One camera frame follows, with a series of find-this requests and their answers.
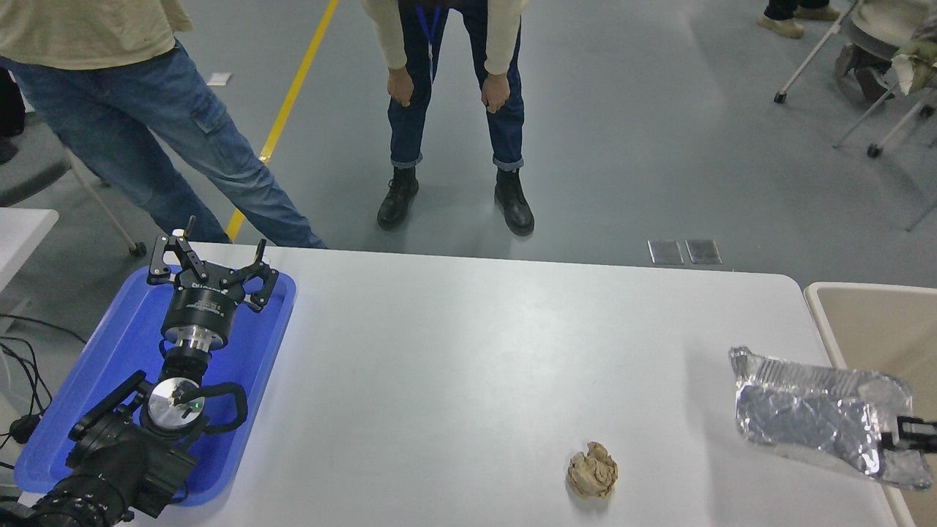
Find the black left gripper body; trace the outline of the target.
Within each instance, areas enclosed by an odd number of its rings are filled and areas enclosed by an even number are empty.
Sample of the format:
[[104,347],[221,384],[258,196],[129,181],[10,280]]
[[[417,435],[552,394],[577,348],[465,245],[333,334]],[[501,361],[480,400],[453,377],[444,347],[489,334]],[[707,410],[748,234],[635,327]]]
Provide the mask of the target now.
[[242,285],[225,289],[212,289],[198,283],[188,287],[176,285],[160,332],[164,338],[175,340],[183,328],[198,326],[216,334],[221,341],[228,341],[235,311],[244,298]]

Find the person's right hand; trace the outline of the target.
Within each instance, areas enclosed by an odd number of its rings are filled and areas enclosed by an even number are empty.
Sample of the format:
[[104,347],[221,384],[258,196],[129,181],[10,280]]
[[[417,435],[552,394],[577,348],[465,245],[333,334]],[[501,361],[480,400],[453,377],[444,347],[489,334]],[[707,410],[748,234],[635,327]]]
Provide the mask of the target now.
[[405,67],[402,67],[402,69],[388,69],[386,91],[391,100],[398,105],[405,109],[411,107],[414,83],[411,74]]

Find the person's left hand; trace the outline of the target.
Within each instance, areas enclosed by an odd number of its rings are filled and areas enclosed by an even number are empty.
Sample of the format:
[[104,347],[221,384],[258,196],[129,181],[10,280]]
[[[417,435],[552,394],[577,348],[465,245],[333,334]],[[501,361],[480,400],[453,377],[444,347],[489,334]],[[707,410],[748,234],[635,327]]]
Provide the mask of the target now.
[[506,73],[491,74],[483,80],[479,99],[489,114],[498,113],[511,97],[511,87]]

